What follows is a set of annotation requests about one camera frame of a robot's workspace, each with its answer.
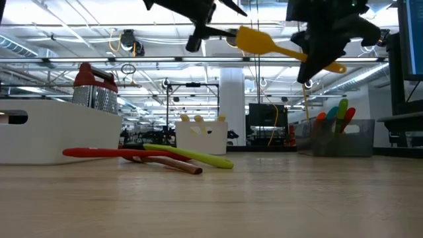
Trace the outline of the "grey translucent plastic bin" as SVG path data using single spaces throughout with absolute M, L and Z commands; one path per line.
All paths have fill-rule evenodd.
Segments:
M 295 127 L 297 152 L 315 157 L 371 157 L 375 121 L 312 120 Z

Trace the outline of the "grey computer desk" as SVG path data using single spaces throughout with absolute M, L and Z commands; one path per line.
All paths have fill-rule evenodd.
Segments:
M 390 133 L 398 134 L 397 147 L 408 147 L 407 132 L 423 132 L 423 112 L 413 112 L 384 117 L 377 120 L 384 123 Z

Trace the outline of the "small green silicone spatula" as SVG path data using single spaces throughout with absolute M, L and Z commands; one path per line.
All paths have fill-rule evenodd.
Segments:
M 335 124 L 335 133 L 339 134 L 341 131 L 342 123 L 344 122 L 344 117 L 348 109 L 348 99 L 342 99 L 338 104 L 338 111 L 336 113 L 336 124 Z

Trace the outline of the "red silicone spoon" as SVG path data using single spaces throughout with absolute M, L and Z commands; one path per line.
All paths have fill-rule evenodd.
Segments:
M 62 151 L 64 156 L 77 158 L 95 158 L 95 157 L 154 157 L 163 156 L 175 159 L 178 161 L 189 161 L 190 159 L 171 153 L 168 151 L 152 151 L 152 150 L 138 150 L 138 149 L 99 149 L 99 148 L 84 148 L 76 147 L 64 149 Z

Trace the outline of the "black aluminium table frame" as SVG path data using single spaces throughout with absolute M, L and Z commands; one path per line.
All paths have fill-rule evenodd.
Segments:
M 296 147 L 285 146 L 227 146 L 227 152 L 296 152 Z M 387 157 L 404 157 L 413 159 L 423 159 L 422 148 L 405 147 L 374 147 L 374 155 Z

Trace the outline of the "small white plastic bin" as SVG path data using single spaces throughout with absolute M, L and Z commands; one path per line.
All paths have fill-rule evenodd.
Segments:
M 228 123 L 176 122 L 176 147 L 199 153 L 225 155 Z

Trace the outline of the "brown wooden spoon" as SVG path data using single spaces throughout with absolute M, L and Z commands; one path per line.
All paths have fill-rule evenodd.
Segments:
M 200 167 L 169 157 L 124 157 L 124 159 L 135 163 L 159 163 L 192 175 L 199 175 L 203 172 Z

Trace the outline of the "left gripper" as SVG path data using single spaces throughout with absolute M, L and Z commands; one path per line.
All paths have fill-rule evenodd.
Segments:
M 233 0 L 219 1 L 236 13 L 247 16 Z M 192 21 L 195 29 L 186 43 L 186 50 L 189 52 L 197 52 L 202 40 L 207 40 L 210 36 L 236 37 L 233 33 L 207 26 L 216 9 L 214 0 L 143 0 L 143 2 L 148 11 L 157 4 Z

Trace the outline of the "white building pillar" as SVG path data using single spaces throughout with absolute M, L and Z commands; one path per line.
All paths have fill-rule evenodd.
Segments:
M 220 69 L 219 113 L 225 115 L 229 131 L 239 136 L 234 145 L 245 146 L 245 76 L 240 67 Z

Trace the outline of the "black computer monitor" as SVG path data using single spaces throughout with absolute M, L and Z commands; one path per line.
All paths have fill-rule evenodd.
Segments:
M 404 79 L 423 81 L 423 0 L 397 0 Z

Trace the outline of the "long green silicone spoon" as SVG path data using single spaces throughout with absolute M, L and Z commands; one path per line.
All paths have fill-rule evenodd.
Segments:
M 187 149 L 179 149 L 169 145 L 144 144 L 143 147 L 145 150 L 168 151 L 221 169 L 232 169 L 234 167 L 234 163 L 232 161 L 217 155 L 199 153 Z

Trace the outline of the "blue silicone spatula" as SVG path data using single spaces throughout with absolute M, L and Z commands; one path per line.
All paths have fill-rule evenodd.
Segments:
M 328 122 L 334 122 L 338 113 L 338 106 L 332 107 L 326 114 L 325 120 Z

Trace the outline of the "black background screen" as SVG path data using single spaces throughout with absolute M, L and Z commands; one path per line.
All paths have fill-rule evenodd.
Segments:
M 288 137 L 288 109 L 280 104 L 250 103 L 246 115 L 251 146 L 282 146 Z

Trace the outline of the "red silicone spatula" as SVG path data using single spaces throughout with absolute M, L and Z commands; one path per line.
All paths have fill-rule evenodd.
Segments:
M 351 107 L 346 111 L 344 119 L 343 119 L 343 123 L 342 123 L 342 126 L 341 126 L 341 131 L 340 131 L 341 134 L 344 133 L 345 128 L 351 122 L 355 113 L 356 113 L 356 109 L 354 107 Z

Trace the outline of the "red and steel container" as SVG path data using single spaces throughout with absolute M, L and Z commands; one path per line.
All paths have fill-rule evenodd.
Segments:
M 73 83 L 73 104 L 118 113 L 118 87 L 114 75 L 84 62 Z

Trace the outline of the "black background rig frame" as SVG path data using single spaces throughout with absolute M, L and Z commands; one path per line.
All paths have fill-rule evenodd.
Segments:
M 176 121 L 181 120 L 180 115 L 185 114 L 193 119 L 195 115 L 207 118 L 206 113 L 212 113 L 211 117 L 217 117 L 220 111 L 220 88 L 218 83 L 166 83 L 165 94 L 165 125 L 163 133 L 166 145 L 176 144 Z M 181 102 L 182 99 L 211 99 L 215 102 Z

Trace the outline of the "yellow silicone spatula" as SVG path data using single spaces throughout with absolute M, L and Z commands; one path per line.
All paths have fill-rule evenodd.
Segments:
M 305 53 L 280 47 L 273 41 L 269 34 L 245 26 L 241 26 L 238 29 L 236 43 L 239 49 L 252 54 L 263 55 L 268 53 L 279 53 L 295 58 L 301 62 L 306 62 L 308 56 Z M 323 44 L 328 45 L 330 48 L 334 48 L 338 45 L 342 48 L 345 43 L 345 40 L 341 39 L 341 37 L 331 35 L 312 36 L 308 41 L 308 45 Z M 346 73 L 346 67 L 335 61 L 324 69 L 333 73 Z

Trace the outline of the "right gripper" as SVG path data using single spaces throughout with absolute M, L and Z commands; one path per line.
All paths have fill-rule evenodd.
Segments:
M 307 28 L 291 36 L 291 41 L 307 50 L 298 83 L 306 83 L 319 71 L 346 52 L 340 45 L 312 45 L 313 40 L 361 38 L 362 46 L 374 46 L 380 39 L 380 28 L 362 17 L 367 13 L 368 0 L 288 0 L 286 20 L 305 22 Z

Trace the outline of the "large white plastic bin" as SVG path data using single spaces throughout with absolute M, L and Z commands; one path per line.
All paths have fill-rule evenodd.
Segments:
M 23 124 L 0 123 L 0 165 L 60 165 L 85 159 L 64 149 L 116 149 L 122 129 L 118 115 L 55 100 L 0 100 L 0 116 L 28 116 Z

